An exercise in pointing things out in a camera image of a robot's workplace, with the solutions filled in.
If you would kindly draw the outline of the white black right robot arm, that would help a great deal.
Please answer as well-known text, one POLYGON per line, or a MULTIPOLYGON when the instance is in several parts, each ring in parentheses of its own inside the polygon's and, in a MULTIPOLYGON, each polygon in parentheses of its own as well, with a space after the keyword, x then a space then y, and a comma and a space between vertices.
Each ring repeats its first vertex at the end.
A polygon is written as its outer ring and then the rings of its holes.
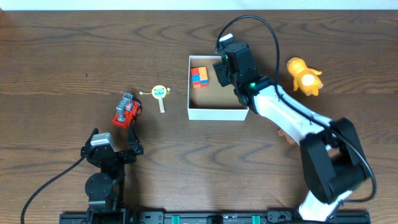
POLYGON ((221 86, 232 85, 243 106, 278 125, 299 146, 309 192, 301 219, 324 222, 370 176, 358 135, 346 118, 333 121, 291 98, 272 78, 260 75, 246 42, 217 41, 214 63, 221 86))

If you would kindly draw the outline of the orange rubber animal toy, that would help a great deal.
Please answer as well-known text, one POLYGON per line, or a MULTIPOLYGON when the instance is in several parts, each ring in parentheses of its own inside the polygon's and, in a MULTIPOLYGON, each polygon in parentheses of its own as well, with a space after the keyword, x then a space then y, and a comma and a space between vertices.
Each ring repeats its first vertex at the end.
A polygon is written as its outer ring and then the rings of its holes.
POLYGON ((293 76, 293 91, 300 90, 306 96, 318 96, 323 83, 319 76, 321 71, 308 68, 302 58, 294 57, 287 62, 287 70, 293 76))

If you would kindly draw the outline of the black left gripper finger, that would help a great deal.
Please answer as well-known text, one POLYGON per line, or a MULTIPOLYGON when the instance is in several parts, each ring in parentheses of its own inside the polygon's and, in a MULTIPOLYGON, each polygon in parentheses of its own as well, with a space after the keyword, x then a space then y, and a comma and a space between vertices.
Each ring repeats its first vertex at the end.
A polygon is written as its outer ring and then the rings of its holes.
POLYGON ((92 133, 90 134, 90 137, 89 137, 88 140, 86 141, 85 146, 91 146, 91 140, 92 140, 93 136, 96 135, 96 134, 98 134, 98 133, 99 133, 98 128, 94 128, 93 131, 92 131, 92 133))
POLYGON ((142 155, 144 153, 144 148, 143 148, 141 142, 138 140, 138 137, 136 136, 136 133, 134 130, 134 124, 135 124, 134 120, 132 120, 129 123, 128 134, 127 134, 127 144, 129 145, 130 150, 132 150, 135 155, 142 155))

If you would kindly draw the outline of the red toy truck grey crane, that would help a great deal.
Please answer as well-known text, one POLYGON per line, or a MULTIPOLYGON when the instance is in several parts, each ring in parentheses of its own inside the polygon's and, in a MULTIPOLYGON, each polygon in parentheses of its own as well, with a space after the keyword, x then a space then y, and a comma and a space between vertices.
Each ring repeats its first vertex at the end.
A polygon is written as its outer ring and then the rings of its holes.
POLYGON ((116 114, 112 123, 123 129, 135 125, 136 118, 142 114, 141 102, 131 93, 125 93, 116 107, 116 114))

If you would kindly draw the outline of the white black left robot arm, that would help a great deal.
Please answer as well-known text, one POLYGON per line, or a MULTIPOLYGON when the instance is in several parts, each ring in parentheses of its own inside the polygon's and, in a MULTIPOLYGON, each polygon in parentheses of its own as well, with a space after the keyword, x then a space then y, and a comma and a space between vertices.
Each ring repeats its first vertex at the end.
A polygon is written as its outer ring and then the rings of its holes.
POLYGON ((144 153, 144 148, 135 134, 133 121, 127 130, 128 150, 115 151, 112 135, 100 133, 97 128, 81 149, 82 158, 100 168, 85 184, 88 209, 83 223, 139 222, 137 213, 124 207, 125 165, 136 162, 136 157, 144 153))

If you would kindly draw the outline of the brown plush toy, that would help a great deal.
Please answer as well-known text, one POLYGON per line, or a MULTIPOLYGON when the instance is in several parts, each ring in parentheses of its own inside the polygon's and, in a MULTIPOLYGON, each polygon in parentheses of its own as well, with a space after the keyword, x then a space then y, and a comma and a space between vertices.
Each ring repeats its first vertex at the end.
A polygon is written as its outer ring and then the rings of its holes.
POLYGON ((289 144, 295 144, 296 143, 295 140, 291 136, 289 136, 282 128, 278 129, 278 135, 285 137, 286 141, 289 144))

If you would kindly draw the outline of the colourful puzzle cube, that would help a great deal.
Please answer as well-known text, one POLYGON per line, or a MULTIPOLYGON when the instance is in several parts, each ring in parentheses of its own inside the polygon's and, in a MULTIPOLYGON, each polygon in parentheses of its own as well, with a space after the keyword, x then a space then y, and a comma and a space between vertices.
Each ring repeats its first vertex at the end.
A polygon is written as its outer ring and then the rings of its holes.
POLYGON ((208 86, 208 73, 206 67, 191 68, 191 78, 194 88, 208 86))

